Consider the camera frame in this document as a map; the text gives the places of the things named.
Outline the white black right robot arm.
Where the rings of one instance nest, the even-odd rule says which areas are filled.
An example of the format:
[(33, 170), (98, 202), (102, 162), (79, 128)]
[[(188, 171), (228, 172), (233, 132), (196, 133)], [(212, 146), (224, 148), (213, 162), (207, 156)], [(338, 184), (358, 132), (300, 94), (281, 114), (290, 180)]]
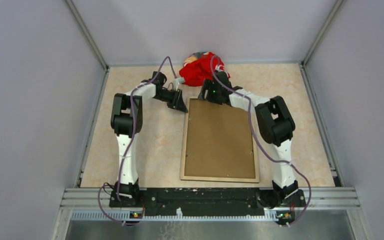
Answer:
[(256, 117), (260, 136), (276, 152), (275, 158), (267, 157), (275, 164), (273, 200), (279, 206), (286, 206), (291, 202), (299, 188), (291, 163), (292, 137), (296, 125), (284, 99), (281, 96), (267, 98), (239, 86), (233, 87), (224, 71), (217, 71), (212, 79), (203, 81), (198, 98), (245, 110), (248, 120), (252, 116)]

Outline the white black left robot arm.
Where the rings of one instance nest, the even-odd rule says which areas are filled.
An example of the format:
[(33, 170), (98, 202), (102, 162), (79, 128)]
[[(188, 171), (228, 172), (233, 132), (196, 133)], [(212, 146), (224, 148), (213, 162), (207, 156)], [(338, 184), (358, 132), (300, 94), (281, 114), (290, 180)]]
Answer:
[(167, 107), (183, 113), (188, 109), (183, 100), (180, 84), (183, 77), (172, 81), (172, 88), (164, 87), (166, 75), (153, 72), (152, 78), (143, 80), (138, 86), (126, 93), (114, 96), (110, 125), (118, 142), (119, 173), (114, 185), (115, 198), (133, 207), (140, 201), (138, 173), (136, 167), (138, 134), (143, 126), (143, 103), (156, 99), (167, 103)]

